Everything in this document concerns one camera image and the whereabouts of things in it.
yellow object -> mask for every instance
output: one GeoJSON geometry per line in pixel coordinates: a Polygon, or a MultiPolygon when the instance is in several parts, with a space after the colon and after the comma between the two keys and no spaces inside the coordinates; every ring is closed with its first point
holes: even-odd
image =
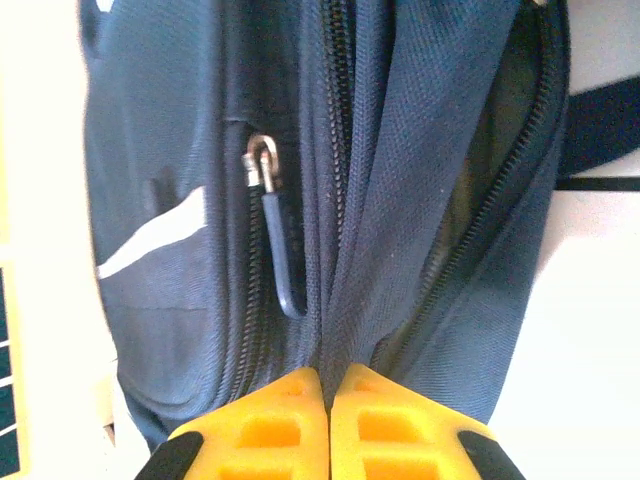
{"type": "Polygon", "coordinates": [[[481,480],[458,439],[483,424],[352,365],[331,410],[333,480],[481,480]]]}
{"type": "Polygon", "coordinates": [[[193,431],[204,443],[185,480],[329,478],[327,415],[311,368],[189,422],[170,438],[193,431]]]}

backpack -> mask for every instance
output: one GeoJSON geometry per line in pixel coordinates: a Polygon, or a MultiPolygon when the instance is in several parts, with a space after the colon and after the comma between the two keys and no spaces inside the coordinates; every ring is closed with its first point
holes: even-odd
{"type": "Polygon", "coordinates": [[[558,173],[638,144],[637,79],[569,98],[565,1],[81,17],[97,275],[151,449],[301,366],[327,402],[358,362],[488,421],[558,173]]]}

white wall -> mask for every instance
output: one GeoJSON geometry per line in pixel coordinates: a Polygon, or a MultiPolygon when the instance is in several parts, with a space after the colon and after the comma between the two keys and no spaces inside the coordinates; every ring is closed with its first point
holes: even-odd
{"type": "Polygon", "coordinates": [[[30,478],[99,478],[115,351],[93,276],[75,0],[0,2],[30,478]]]}
{"type": "MultiPolygon", "coordinates": [[[[637,0],[569,6],[573,92],[640,74],[637,0]]],[[[640,151],[582,176],[640,176],[640,151]]],[[[640,193],[554,194],[491,420],[527,480],[640,478],[639,245],[640,193]]]]}

zipper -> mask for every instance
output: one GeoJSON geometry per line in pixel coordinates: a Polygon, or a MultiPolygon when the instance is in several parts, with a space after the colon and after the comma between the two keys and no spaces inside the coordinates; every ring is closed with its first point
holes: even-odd
{"type": "Polygon", "coordinates": [[[249,195],[249,275],[232,399],[249,391],[256,370],[265,362],[273,283],[282,313],[293,320],[301,320],[306,315],[303,239],[298,235],[299,223],[289,196],[281,189],[280,163],[273,138],[252,135],[242,163],[249,195]],[[264,244],[265,227],[268,246],[264,244]],[[267,271],[269,257],[272,271],[267,271]]]}
{"type": "Polygon", "coordinates": [[[338,248],[342,241],[344,226],[353,132],[352,42],[347,22],[348,6],[345,1],[325,2],[323,10],[327,53],[325,84],[329,105],[338,248]]]}
{"type": "Polygon", "coordinates": [[[447,288],[452,276],[457,273],[471,248],[477,245],[477,239],[483,232],[490,215],[499,204],[506,187],[521,173],[520,167],[523,166],[523,162],[531,152],[532,139],[535,139],[541,130],[548,127],[550,121],[549,113],[554,107],[554,102],[550,101],[550,99],[553,96],[554,86],[558,82],[558,74],[562,72],[558,72],[556,68],[555,60],[558,54],[553,48],[552,35],[554,34],[554,26],[549,24],[547,18],[549,13],[545,8],[538,8],[535,15],[540,36],[541,55],[540,74],[530,114],[515,140],[514,147],[500,167],[488,193],[485,195],[480,208],[441,268],[436,268],[435,262],[442,245],[441,242],[436,241],[434,243],[423,269],[425,273],[421,279],[421,295],[419,296],[422,300],[415,310],[416,313],[404,325],[384,337],[376,345],[370,365],[384,375],[393,376],[411,347],[412,339],[419,338],[418,334],[432,320],[430,313],[447,288]]]}
{"type": "Polygon", "coordinates": [[[262,195],[264,188],[260,178],[260,170],[253,155],[253,144],[250,141],[247,153],[242,161],[246,170],[246,183],[249,195],[249,277],[247,286],[247,303],[240,356],[236,368],[236,375],[231,385],[230,398],[236,400],[245,395],[253,382],[258,365],[257,354],[261,349],[261,337],[265,325],[261,323],[263,306],[263,277],[264,277],[264,217],[262,213],[262,195]]]}

rubber zipper pull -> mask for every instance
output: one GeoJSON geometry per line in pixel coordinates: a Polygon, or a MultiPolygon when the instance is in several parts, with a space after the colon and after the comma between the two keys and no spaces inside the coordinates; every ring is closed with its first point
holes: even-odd
{"type": "Polygon", "coordinates": [[[278,177],[274,175],[274,171],[277,172],[277,169],[274,170],[274,158],[277,158],[275,150],[263,150],[260,154],[260,168],[266,192],[262,196],[262,205],[269,232],[280,308],[287,317],[300,320],[307,313],[304,243],[291,199],[286,191],[278,189],[278,177]]]}
{"type": "Polygon", "coordinates": [[[281,189],[280,164],[273,138],[253,135],[242,161],[247,186],[260,186],[265,191],[262,206],[271,244],[273,274],[280,308],[291,319],[303,319],[307,313],[304,239],[291,199],[281,189]]]}

